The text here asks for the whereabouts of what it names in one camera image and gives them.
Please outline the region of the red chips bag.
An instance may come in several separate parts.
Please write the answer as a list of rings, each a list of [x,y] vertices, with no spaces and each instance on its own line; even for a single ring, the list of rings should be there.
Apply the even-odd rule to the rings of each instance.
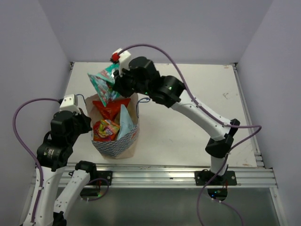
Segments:
[[[130,98],[118,99],[110,101],[106,106],[104,106],[101,101],[94,100],[92,103],[97,108],[103,119],[113,121],[120,113],[121,105],[127,107],[130,101]]]

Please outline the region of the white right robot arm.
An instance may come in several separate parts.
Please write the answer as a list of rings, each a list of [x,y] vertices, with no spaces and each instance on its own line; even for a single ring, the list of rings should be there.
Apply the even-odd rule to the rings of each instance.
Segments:
[[[184,83],[174,76],[161,76],[154,63],[144,56],[131,58],[115,53],[111,61],[118,64],[113,90],[123,97],[144,94],[153,102],[171,108],[196,123],[210,139],[205,151],[211,156],[210,181],[220,185],[226,180],[226,159],[240,122],[221,117],[199,100],[190,96]]]

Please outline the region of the green candy packet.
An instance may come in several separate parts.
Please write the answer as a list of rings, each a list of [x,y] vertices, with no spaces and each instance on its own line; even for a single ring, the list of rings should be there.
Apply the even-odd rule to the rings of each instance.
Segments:
[[[115,84],[115,72],[119,72],[118,64],[111,64],[97,74],[87,74],[100,98],[100,101],[105,107],[110,101],[114,101],[120,97],[120,94],[113,90],[113,86]]]

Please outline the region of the colourful twisted candy packet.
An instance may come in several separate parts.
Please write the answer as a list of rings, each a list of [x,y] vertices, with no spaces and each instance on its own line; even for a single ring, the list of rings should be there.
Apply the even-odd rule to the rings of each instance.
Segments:
[[[102,119],[93,126],[93,140],[98,142],[114,141],[120,126],[111,120]]]

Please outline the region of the white paper bag blue handles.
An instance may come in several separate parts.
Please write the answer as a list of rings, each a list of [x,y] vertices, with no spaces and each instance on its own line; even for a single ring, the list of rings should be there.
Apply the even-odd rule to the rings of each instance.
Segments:
[[[87,134],[79,136],[73,149],[75,152],[88,154],[88,150],[96,150],[101,154],[103,158],[107,159],[124,159],[130,158],[135,153],[135,145],[139,136],[139,103],[147,103],[150,101],[148,97],[139,99],[137,94],[133,94],[130,98],[131,101],[127,106],[127,110],[130,114],[130,117],[134,123],[134,128],[122,137],[120,140],[117,140],[117,137],[114,141],[98,142],[93,140],[93,126],[97,121],[102,120],[102,116],[93,105],[92,101],[100,101],[100,98],[97,94],[90,96],[85,99],[86,102],[86,112],[88,117],[91,118],[91,127],[92,130]],[[120,113],[116,116],[116,124],[120,124]]]

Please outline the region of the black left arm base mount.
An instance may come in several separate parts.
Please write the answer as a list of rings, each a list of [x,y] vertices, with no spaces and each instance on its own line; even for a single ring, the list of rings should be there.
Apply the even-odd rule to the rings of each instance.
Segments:
[[[92,202],[103,198],[109,191],[112,178],[112,171],[98,171],[96,177],[89,181],[80,192],[81,199]]]

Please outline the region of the blue cassava chips bag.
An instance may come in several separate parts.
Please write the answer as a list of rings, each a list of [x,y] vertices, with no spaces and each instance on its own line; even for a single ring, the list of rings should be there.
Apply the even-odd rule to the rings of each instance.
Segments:
[[[125,105],[121,105],[119,122],[120,128],[117,140],[120,140],[134,128],[134,123]]]

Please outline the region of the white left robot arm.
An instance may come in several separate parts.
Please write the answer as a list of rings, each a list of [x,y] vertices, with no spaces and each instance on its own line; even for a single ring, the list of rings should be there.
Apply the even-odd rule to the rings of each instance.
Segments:
[[[65,226],[84,186],[92,185],[98,179],[96,165],[80,161],[67,186],[60,195],[57,194],[76,140],[92,128],[91,119],[80,108],[74,112],[63,110],[55,113],[50,125],[51,130],[37,150],[35,188],[24,226]]]

